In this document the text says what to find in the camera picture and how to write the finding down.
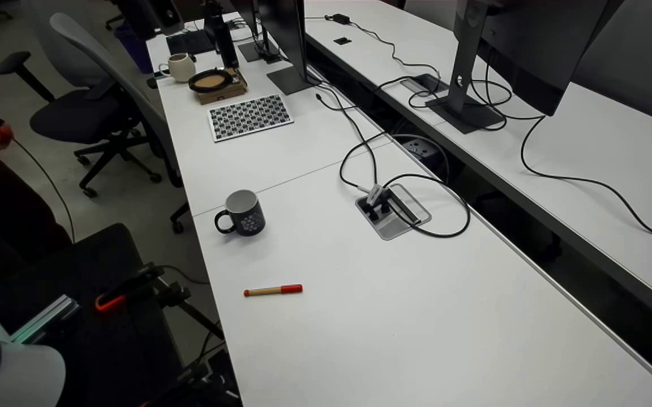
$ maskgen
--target floor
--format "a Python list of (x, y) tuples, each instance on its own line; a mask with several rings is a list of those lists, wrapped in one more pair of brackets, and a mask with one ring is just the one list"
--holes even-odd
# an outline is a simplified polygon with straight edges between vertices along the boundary
[[(136, 70), (133, 60), (128, 56), (119, 39), (104, 30), (104, 20), (119, 13), (115, 6), (109, 0), (89, 3), (92, 20), (95, 23), (95, 28), (101, 28), (97, 39), (111, 50), (121, 68), (129, 73), (136, 83), (144, 86), (144, 90), (157, 106), (158, 98), (146, 86), (147, 76)], [(17, 50), (29, 50), (29, 70), (54, 94), (70, 90), (69, 81), (64, 81), (47, 64), (34, 32), (24, 16), (20, 4), (2, 3), (0, 8), (13, 16), (13, 20), (0, 23), (0, 59)], [(85, 196), (77, 184), (86, 174), (86, 169), (72, 159), (77, 145), (54, 143), (36, 135), (29, 128), (32, 114), (44, 105), (46, 101), (19, 76), (0, 76), (0, 118), (11, 122), (17, 138), (41, 161), (41, 164), (54, 178), (72, 213), (77, 240), (85, 240), (86, 236), (94, 236), (109, 224), (124, 224), (131, 231), (146, 262), (175, 265), (191, 275), (205, 280), (206, 266), (199, 253), (197, 237), (192, 232), (191, 216), (187, 216), (187, 227), (191, 229), (187, 236), (175, 236), (169, 222), (170, 213), (184, 204), (184, 193), (172, 188), (169, 180), (150, 184), (150, 178), (140, 169), (115, 159), (94, 180), (94, 188), (101, 193), (101, 196)], [(150, 149), (136, 149), (136, 155), (165, 177), (161, 161), (154, 159)], [(4, 161), (20, 178), (26, 178), (51, 204), (60, 224), (69, 229), (69, 216), (62, 202), (56, 200), (44, 171), (32, 162), (32, 159), (17, 145), (10, 145), (4, 151), (0, 151), (0, 161)], [(178, 273), (169, 279), (191, 288), (191, 304), (208, 316), (215, 316), (215, 305), (208, 288), (188, 285)], [(184, 316), (180, 310), (169, 310), (169, 322), (181, 360), (191, 362), (199, 352), (205, 330), (195, 325), (188, 316)]]

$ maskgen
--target cup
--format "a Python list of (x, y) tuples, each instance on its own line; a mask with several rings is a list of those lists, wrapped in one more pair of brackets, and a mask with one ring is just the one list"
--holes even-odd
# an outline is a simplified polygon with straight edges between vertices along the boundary
[(188, 53), (170, 55), (169, 70), (178, 83), (188, 83), (195, 75), (195, 64)]
[[(231, 216), (231, 227), (222, 229), (221, 219)], [(215, 214), (221, 232), (258, 236), (266, 229), (266, 216), (258, 196), (249, 189), (239, 189), (227, 200), (227, 207)]]

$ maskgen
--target pen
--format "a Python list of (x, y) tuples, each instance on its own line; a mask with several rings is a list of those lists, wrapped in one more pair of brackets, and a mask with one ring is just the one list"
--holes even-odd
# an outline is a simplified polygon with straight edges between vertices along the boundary
[(281, 294), (302, 294), (303, 285), (279, 285), (264, 290), (244, 290), (242, 296), (281, 296)]

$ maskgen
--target desk surface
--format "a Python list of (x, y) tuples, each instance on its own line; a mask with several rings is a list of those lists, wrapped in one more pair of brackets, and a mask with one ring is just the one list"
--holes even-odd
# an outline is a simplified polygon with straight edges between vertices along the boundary
[[(244, 70), (249, 81), (268, 73)], [(299, 111), (293, 133), (215, 145), (199, 122), (208, 106), (161, 86), (244, 404), (652, 404), (652, 369), (478, 214), (458, 240), (382, 242), (337, 178), (354, 128), (310, 93), (288, 98)], [(382, 178), (423, 174), (388, 138), (377, 155)], [(346, 177), (370, 185), (370, 159), (356, 153)], [(268, 219), (257, 237), (213, 227), (242, 184), (258, 189)], [(444, 188), (403, 185), (432, 213), (430, 231), (462, 227), (464, 211)], [(305, 291), (242, 296), (281, 282)]]
[[(458, 39), (432, 23), (411, 16), (382, 3), (324, 3), (310, 0), (309, 16), (346, 13), (367, 30), (399, 45), (405, 60), (432, 64), (444, 81), (453, 70)], [(390, 59), (390, 47), (377, 44), (356, 28), (309, 19), (309, 34), (330, 55), (359, 70), (371, 83), (429, 70), (405, 70)], [(519, 161), (522, 140), (531, 122), (509, 122), (498, 133), (462, 135), (429, 108), (411, 108), (412, 94), (403, 86), (386, 89), (388, 98), (412, 118), (432, 126), (462, 155), (474, 159), (482, 169), (504, 180), (505, 189), (519, 193), (540, 211), (575, 232), (586, 246), (618, 265), (626, 285), (644, 285), (641, 294), (652, 296), (652, 236), (645, 232), (608, 189), (532, 177)], [(535, 116), (519, 98), (504, 111)], [(555, 174), (601, 178), (618, 188), (641, 216), (652, 224), (652, 118), (608, 99), (583, 86), (570, 86), (555, 118), (548, 118), (528, 145), (528, 161)]]

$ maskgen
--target chair wheel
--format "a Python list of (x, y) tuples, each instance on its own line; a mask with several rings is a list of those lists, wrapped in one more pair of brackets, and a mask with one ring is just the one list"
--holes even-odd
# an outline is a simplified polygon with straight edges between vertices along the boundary
[(172, 232), (184, 236), (187, 227), (181, 222), (172, 222)]
[(85, 193), (86, 196), (97, 196), (97, 189), (94, 189), (94, 188), (81, 188), (81, 193)]

